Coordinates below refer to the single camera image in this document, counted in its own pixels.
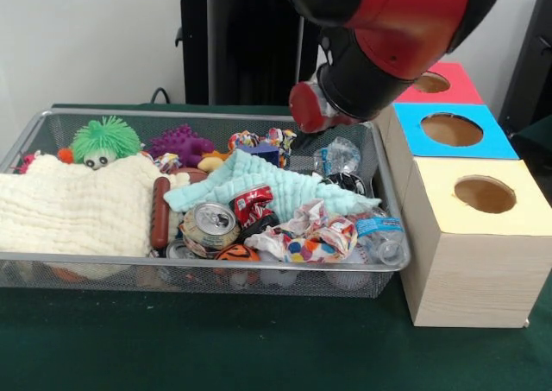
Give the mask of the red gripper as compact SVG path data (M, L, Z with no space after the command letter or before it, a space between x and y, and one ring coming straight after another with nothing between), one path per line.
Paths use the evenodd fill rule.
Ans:
M289 108L299 131L294 139L294 148L303 148L314 142L323 131L340 121L341 113L325 97L316 81L304 81L292 87Z

